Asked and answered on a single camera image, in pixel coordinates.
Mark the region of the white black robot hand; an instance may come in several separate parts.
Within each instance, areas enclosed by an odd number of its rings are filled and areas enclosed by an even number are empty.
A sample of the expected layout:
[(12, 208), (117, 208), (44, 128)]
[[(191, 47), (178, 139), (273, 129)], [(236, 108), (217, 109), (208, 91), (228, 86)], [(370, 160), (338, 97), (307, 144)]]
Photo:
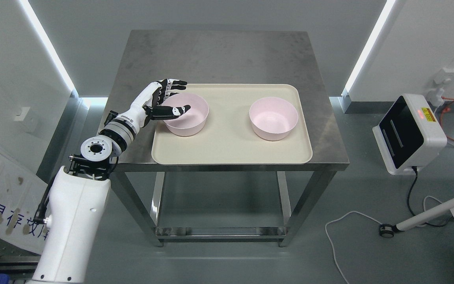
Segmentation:
[(164, 101), (176, 95), (173, 90), (185, 90), (187, 82), (166, 78), (154, 81), (132, 102), (128, 111), (117, 115), (116, 119), (131, 124), (134, 128), (143, 128), (150, 120), (174, 120), (191, 109), (190, 105), (162, 106)]

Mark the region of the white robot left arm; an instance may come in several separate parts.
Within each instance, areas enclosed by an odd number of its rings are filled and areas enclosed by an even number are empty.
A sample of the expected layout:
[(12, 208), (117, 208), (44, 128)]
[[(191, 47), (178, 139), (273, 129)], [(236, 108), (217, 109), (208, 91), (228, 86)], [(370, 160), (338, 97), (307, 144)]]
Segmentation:
[(110, 113), (99, 134), (81, 144), (69, 169), (50, 182), (35, 221), (48, 228), (31, 284), (82, 284), (95, 234), (111, 188), (110, 160), (134, 141), (147, 115), (144, 110)]

